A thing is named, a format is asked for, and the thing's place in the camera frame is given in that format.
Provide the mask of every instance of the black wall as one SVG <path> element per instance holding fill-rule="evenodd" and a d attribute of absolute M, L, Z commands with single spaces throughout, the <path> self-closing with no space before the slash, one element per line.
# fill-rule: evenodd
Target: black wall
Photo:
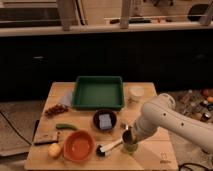
<path fill-rule="evenodd" d="M 158 91 L 213 86 L 213 30 L 0 38 L 0 100 L 46 98 L 53 81 L 120 75 Z"/>

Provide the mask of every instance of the white cup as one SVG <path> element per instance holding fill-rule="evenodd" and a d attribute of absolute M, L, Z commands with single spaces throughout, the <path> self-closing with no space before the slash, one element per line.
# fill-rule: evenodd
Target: white cup
<path fill-rule="evenodd" d="M 130 100 L 138 102 L 144 95 L 144 88 L 141 86 L 131 86 L 129 88 Z"/>

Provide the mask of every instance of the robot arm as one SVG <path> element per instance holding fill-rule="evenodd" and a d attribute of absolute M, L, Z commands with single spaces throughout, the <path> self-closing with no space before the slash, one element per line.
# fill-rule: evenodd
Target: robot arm
<path fill-rule="evenodd" d="M 146 102 L 133 125 L 137 139 L 141 141 L 152 136 L 160 126 L 213 153 L 213 126 L 185 117 L 174 109 L 175 100 L 168 94 L 160 94 Z"/>

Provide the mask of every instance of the cucumber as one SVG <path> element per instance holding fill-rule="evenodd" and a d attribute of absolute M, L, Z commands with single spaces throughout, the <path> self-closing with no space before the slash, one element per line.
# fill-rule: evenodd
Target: cucumber
<path fill-rule="evenodd" d="M 56 124 L 56 129 L 71 129 L 71 130 L 78 130 L 78 128 L 75 125 L 71 125 L 71 124 L 65 124 L 65 123 L 58 123 Z"/>

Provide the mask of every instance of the terracotta bowl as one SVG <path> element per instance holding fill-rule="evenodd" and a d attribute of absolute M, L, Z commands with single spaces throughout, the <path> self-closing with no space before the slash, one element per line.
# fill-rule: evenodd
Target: terracotta bowl
<path fill-rule="evenodd" d="M 70 161 L 82 162 L 91 157 L 94 147 L 94 139 L 87 131 L 75 131 L 65 140 L 64 157 Z"/>

